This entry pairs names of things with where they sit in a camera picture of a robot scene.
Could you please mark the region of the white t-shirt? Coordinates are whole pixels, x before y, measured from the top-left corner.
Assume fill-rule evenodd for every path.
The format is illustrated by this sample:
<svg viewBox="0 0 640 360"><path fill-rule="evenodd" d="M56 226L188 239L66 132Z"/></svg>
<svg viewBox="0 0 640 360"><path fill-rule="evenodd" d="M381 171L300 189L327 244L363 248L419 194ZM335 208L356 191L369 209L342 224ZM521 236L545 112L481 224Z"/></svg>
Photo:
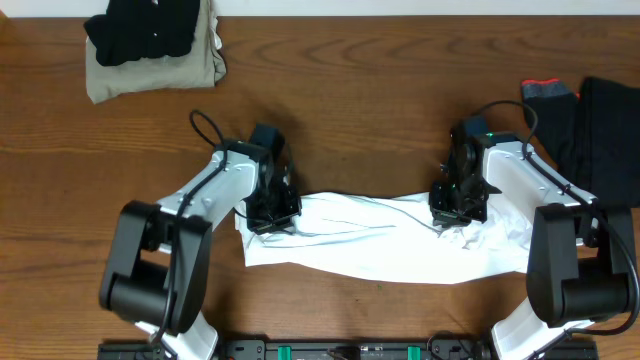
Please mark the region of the white t-shirt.
<svg viewBox="0 0 640 360"><path fill-rule="evenodd" d="M383 199L332 192L302 197L291 228L258 235L238 205L246 266L294 263L365 280L457 284L525 272L531 222L503 195L485 222L444 229L425 193Z"/></svg>

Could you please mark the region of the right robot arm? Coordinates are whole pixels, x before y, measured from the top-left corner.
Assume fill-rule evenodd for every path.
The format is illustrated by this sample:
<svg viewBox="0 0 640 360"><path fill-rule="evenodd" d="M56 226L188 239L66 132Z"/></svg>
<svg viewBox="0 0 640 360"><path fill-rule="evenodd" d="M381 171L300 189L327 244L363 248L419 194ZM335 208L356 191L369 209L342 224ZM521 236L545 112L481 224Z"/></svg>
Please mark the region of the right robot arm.
<svg viewBox="0 0 640 360"><path fill-rule="evenodd" d="M495 359L542 359L572 336L625 332L639 315L639 274L630 214L600 208L513 133L454 130L433 185L434 223L488 219L503 195L532 225L525 300L490 332Z"/></svg>

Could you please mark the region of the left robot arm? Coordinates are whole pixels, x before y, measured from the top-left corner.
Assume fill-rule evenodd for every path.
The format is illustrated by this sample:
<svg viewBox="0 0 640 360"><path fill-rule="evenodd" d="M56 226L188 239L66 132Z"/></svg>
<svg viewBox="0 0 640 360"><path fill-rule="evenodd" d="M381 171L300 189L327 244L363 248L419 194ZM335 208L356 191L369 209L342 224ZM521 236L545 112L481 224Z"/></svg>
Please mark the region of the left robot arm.
<svg viewBox="0 0 640 360"><path fill-rule="evenodd" d="M121 210L99 290L99 303L145 331L147 343L104 343L100 359L213 359L217 330L201 307L213 232L240 214L255 234L285 230L301 210L281 140L229 141L174 194Z"/></svg>

